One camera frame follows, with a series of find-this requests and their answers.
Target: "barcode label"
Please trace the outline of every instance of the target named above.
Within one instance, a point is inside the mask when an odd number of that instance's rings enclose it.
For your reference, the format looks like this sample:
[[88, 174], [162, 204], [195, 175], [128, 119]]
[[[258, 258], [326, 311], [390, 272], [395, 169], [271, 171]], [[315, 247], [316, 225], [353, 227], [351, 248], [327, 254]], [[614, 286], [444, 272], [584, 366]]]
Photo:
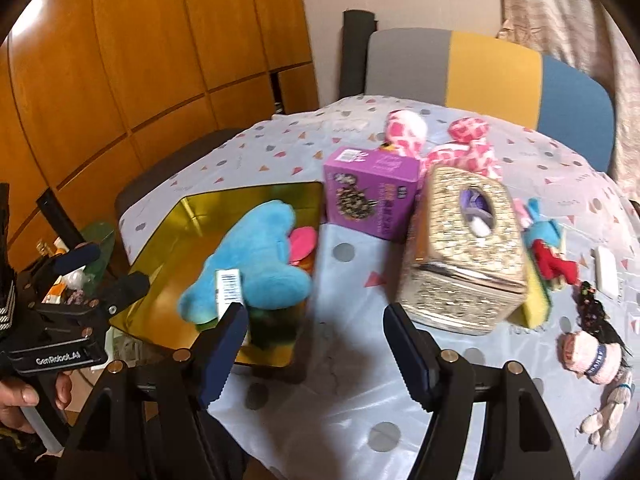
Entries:
[[216, 304], [218, 320], [222, 319], [232, 303], [242, 303], [242, 286], [238, 269], [216, 271]]
[[355, 162], [358, 160], [360, 153], [360, 150], [346, 149], [340, 155], [338, 155], [335, 160], [337, 160], [338, 162]]

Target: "human hand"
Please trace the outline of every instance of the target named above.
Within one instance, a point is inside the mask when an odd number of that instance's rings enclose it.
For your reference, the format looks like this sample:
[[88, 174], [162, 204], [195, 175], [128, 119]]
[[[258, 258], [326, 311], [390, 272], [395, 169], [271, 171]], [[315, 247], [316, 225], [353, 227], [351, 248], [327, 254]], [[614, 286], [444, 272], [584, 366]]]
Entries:
[[[64, 410], [71, 402], [71, 378], [58, 374], [56, 378], [56, 406]], [[0, 381], [0, 424], [12, 430], [34, 433], [31, 424], [22, 414], [21, 406], [36, 406], [38, 393], [24, 381], [16, 377], [7, 377]]]

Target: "wooden wardrobe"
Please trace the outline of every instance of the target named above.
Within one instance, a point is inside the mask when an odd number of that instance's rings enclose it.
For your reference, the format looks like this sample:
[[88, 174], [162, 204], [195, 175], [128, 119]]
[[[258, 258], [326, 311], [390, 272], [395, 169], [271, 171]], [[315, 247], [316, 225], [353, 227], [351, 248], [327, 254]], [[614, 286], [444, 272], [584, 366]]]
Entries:
[[158, 160], [221, 128], [313, 110], [302, 0], [33, 0], [0, 47], [9, 257], [54, 234], [48, 186], [83, 227]]

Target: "chair backrest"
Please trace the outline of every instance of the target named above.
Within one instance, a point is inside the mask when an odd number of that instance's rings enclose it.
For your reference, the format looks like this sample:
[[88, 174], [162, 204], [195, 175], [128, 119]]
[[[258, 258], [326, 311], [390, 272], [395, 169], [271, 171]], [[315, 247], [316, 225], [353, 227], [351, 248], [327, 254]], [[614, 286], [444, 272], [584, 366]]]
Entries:
[[614, 113], [605, 89], [561, 61], [480, 34], [392, 28], [371, 35], [367, 94], [491, 115], [537, 130], [607, 171]]

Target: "small plush toy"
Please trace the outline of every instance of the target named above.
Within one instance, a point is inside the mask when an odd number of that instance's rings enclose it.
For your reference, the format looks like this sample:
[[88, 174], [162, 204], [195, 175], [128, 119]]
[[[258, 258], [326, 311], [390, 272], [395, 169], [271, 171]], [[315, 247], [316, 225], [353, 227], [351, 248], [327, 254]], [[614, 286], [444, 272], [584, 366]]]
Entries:
[[427, 141], [427, 124], [411, 110], [394, 110], [386, 117], [383, 149], [420, 161], [420, 181], [438, 164], [461, 168], [472, 173], [502, 180], [502, 168], [495, 158], [494, 147], [487, 140], [489, 124], [479, 117], [453, 121], [447, 129], [454, 142], [436, 146], [427, 155], [420, 152]]
[[578, 296], [578, 314], [580, 314], [580, 327], [587, 333], [591, 334], [602, 344], [617, 343], [622, 348], [623, 367], [627, 367], [625, 355], [631, 355], [627, 349], [625, 342], [607, 321], [609, 316], [604, 311], [604, 307], [599, 300], [595, 298], [596, 290], [589, 282], [580, 284], [580, 295]]
[[562, 241], [562, 226], [554, 219], [540, 219], [540, 203], [537, 198], [529, 199], [527, 210], [533, 222], [522, 234], [527, 248], [531, 248], [533, 240], [542, 240], [550, 247], [559, 248]]
[[578, 265], [553, 254], [549, 246], [542, 240], [533, 240], [531, 254], [538, 265], [540, 276], [545, 280], [553, 280], [562, 276], [569, 285], [573, 285], [578, 280]]
[[195, 324], [217, 317], [216, 271], [239, 269], [246, 304], [264, 310], [293, 306], [311, 292], [311, 277], [288, 265], [293, 208], [272, 200], [254, 207], [234, 225], [206, 259], [200, 276], [178, 300], [180, 316]]
[[518, 223], [520, 224], [520, 227], [523, 231], [524, 229], [531, 227], [531, 224], [533, 224], [533, 220], [531, 219], [529, 211], [527, 210], [522, 200], [520, 200], [519, 198], [513, 199], [513, 210], [516, 213]]
[[618, 386], [607, 397], [607, 405], [599, 412], [585, 418], [580, 431], [589, 435], [589, 443], [602, 446], [603, 451], [611, 449], [618, 438], [622, 412], [631, 402], [631, 370], [622, 373]]
[[609, 384], [620, 371], [622, 349], [618, 343], [602, 344], [578, 330], [564, 336], [562, 362], [567, 370], [586, 375], [595, 384]]

